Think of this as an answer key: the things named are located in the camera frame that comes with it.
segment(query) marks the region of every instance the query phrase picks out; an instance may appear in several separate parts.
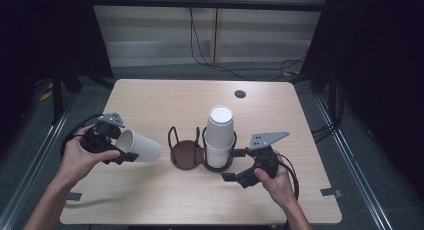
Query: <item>metal rail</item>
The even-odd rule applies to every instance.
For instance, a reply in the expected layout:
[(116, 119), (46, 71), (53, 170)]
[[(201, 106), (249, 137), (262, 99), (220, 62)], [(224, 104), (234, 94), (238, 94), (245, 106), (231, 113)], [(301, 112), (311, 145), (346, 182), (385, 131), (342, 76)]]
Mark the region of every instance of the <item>metal rail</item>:
[(219, 8), (322, 12), (327, 9), (345, 9), (346, 6), (328, 6), (315, 3), (252, 2), (229, 0), (2, 0), (1, 2), (30, 1), (31, 3), (91, 4), (97, 6)]
[(51, 126), (46, 138), (41, 144), (41, 147), (38, 150), (38, 153), (32, 161), (30, 167), (28, 168), (24, 178), (19, 183), (18, 188), (16, 189), (15, 193), (13, 194), (10, 201), (7, 203), (4, 211), (2, 212), (0, 216), (0, 229), (12, 229), (13, 225), (15, 224), (15, 221), (20, 211), (22, 210), (25, 201), (27, 200), (32, 190), (32, 187), (34, 186), (35, 181), (37, 180), (37, 177), (40, 174), (41, 169), (44, 166), (44, 163), (46, 162), (47, 157), (51, 152), (51, 148), (56, 142), (56, 139), (59, 136), (68, 118), (70, 109), (72, 108), (72, 105), (75, 102), (77, 95), (73, 94), (72, 96), (73, 97), (71, 98), (70, 103), (65, 109), (61, 118), (57, 121), (55, 125)]
[[(318, 106), (321, 110), (322, 115), (324, 116), (327, 125), (332, 125), (331, 117), (328, 113), (328, 106), (323, 97), (316, 98)], [(367, 179), (365, 178), (361, 168), (358, 165), (358, 162), (355, 160), (355, 156), (351, 151), (349, 145), (346, 142), (342, 132), (340, 129), (335, 130), (333, 133), (333, 138), (336, 141), (337, 146), (343, 156), (343, 159), (346, 162), (347, 167), (349, 168), (350, 173), (352, 174), (353, 179), (355, 180), (356, 186), (359, 189), (362, 197), (364, 198), (365, 204), (368, 207), (368, 210), (371, 213), (375, 223), (377, 224), (378, 229), (392, 230), (392, 226), (390, 221), (380, 204), (380, 201), (375, 196), (371, 186), (368, 184)]]

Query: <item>white wall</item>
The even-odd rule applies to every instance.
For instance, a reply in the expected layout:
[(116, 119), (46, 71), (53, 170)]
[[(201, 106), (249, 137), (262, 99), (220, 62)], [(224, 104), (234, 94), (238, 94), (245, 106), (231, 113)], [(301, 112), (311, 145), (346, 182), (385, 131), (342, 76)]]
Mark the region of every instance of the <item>white wall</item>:
[[(195, 62), (188, 9), (95, 6), (95, 11), (112, 67)], [(193, 9), (199, 44), (209, 62), (299, 58), (309, 48), (318, 18), (319, 13), (313, 12)], [(201, 60), (192, 34), (194, 55)]]

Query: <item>gray floor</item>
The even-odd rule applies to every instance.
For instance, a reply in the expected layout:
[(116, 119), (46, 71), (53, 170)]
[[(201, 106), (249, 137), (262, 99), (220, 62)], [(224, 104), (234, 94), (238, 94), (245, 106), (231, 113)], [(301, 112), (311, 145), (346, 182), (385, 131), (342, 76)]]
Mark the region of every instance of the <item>gray floor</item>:
[[(227, 68), (276, 68), (281, 63), (229, 63)], [(297, 71), (300, 64), (288, 69)], [(114, 69), (115, 80), (121, 78), (144, 79), (210, 79), (210, 80), (246, 80), (228, 71), (213, 70), (198, 64), (182, 64), (170, 66), (152, 66), (137, 68)], [(239, 70), (235, 72), (249, 80), (268, 81), (279, 76), (277, 70)], [(286, 81), (289, 77), (282, 75), (277, 81)], [(64, 91), (65, 105), (71, 106), (63, 129), (52, 146), (38, 178), (35, 180), (30, 194), (14, 221), (12, 229), (22, 229), (35, 204), (44, 189), (55, 175), (59, 164), (59, 149), (63, 137), (85, 117), (100, 113), (106, 105), (110, 90), (96, 83), (81, 79), (83, 89), (76, 94), (76, 100), (71, 106), (68, 103), (74, 94)], [(18, 188), (21, 179), (25, 176), (29, 166), (37, 154), (43, 140), (51, 127), (53, 116), (52, 98), (39, 102), (45, 88), (35, 89), (34, 97), (25, 118), (20, 123), (20, 130), (16, 137), (7, 144), (8, 150), (2, 156), (0, 164), (0, 211), (4, 213), (11, 197)], [(308, 82), (295, 85), (310, 129), (318, 129), (325, 125), (322, 113), (317, 105), (316, 96), (311, 93)], [(424, 204), (419, 200), (405, 178), (397, 171), (384, 154), (378, 142), (371, 139), (367, 128), (357, 114), (346, 104), (342, 132), (349, 143), (355, 160), (361, 167), (376, 198), (380, 201), (384, 212), (393, 229), (424, 229)], [(324, 163), (332, 187), (340, 190), (342, 196), (337, 198), (343, 219), (335, 225), (314, 225), (314, 229), (378, 229), (369, 208), (358, 190), (339, 148), (332, 136), (317, 144), (318, 151)], [(88, 226), (62, 225), (58, 229), (88, 229)], [(92, 229), (127, 229), (127, 226), (93, 226)], [(169, 229), (169, 227), (155, 227), (153, 229)]]

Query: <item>stacked paper cup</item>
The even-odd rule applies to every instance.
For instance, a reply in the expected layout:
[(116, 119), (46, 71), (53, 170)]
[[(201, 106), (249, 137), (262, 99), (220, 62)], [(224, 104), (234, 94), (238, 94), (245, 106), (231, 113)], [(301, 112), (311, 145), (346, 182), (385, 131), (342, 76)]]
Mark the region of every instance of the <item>stacked paper cup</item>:
[(205, 142), (207, 164), (213, 168), (224, 167), (234, 144), (234, 118), (229, 107), (217, 105), (210, 110)]

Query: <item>black curtain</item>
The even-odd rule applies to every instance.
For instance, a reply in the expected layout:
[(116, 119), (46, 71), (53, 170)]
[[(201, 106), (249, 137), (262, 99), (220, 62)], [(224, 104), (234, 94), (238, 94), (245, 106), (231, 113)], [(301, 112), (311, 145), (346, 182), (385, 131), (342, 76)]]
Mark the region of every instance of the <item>black curtain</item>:
[(424, 0), (327, 0), (301, 72), (335, 69), (352, 107), (424, 199)]
[(57, 70), (66, 83), (76, 75), (113, 78), (92, 6), (55, 0), (0, 0), (1, 140), (17, 126), (34, 83)]

